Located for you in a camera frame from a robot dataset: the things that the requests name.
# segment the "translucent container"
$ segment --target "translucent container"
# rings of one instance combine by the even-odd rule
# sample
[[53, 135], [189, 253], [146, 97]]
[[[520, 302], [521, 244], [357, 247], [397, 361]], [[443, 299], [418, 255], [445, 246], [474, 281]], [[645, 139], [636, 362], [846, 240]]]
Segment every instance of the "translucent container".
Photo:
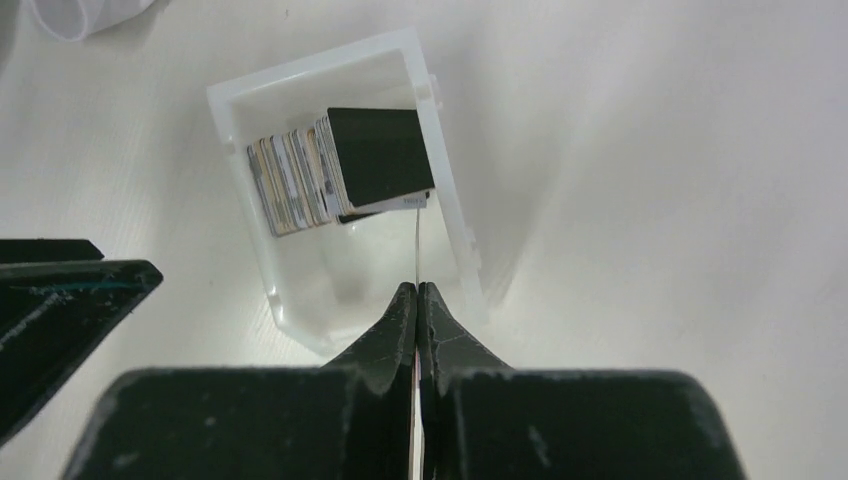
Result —
[[420, 281], [454, 315], [486, 322], [474, 235], [466, 226], [437, 113], [435, 78], [413, 29], [391, 32], [208, 89], [277, 326], [331, 355], [374, 324], [401, 282], [416, 281], [416, 211], [271, 235], [248, 165], [255, 140], [304, 127], [328, 107], [417, 109], [435, 194], [420, 211]]

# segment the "stack of cards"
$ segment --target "stack of cards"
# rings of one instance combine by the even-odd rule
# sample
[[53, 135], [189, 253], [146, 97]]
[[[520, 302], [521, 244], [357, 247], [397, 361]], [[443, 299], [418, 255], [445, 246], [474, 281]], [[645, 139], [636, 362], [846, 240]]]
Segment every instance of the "stack of cards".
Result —
[[274, 236], [423, 208], [434, 187], [415, 110], [330, 108], [247, 155]]

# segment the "white cup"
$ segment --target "white cup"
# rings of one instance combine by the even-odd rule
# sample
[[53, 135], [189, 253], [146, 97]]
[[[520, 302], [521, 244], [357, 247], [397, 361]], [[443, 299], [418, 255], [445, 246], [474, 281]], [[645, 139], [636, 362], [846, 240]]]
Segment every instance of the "white cup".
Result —
[[132, 18], [154, 0], [29, 0], [35, 19], [59, 40], [74, 42]]

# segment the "white table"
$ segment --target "white table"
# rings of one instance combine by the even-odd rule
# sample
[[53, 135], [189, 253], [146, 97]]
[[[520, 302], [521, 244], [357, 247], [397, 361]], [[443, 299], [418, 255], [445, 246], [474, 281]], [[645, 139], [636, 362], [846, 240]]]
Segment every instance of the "white table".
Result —
[[0, 236], [165, 276], [0, 478], [57, 476], [127, 369], [324, 360], [271, 321], [205, 87], [409, 25], [482, 253], [473, 333], [518, 367], [689, 372], [752, 478], [843, 477], [848, 9], [733, 3], [157, 0], [79, 44], [0, 16]]

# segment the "plastic container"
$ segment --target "plastic container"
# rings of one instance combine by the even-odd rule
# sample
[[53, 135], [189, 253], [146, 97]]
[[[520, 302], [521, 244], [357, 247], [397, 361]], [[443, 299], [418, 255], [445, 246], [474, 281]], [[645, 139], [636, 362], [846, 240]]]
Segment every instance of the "plastic container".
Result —
[[29, 0], [39, 25], [58, 40], [73, 42], [143, 12], [153, 0]]
[[454, 315], [485, 322], [479, 255], [465, 224], [437, 113], [435, 79], [413, 29], [372, 37], [208, 89], [277, 326], [333, 354], [376, 322], [397, 285], [416, 281], [416, 211], [271, 235], [248, 166], [258, 138], [311, 124], [328, 107], [415, 108], [435, 194], [420, 211], [420, 280]]

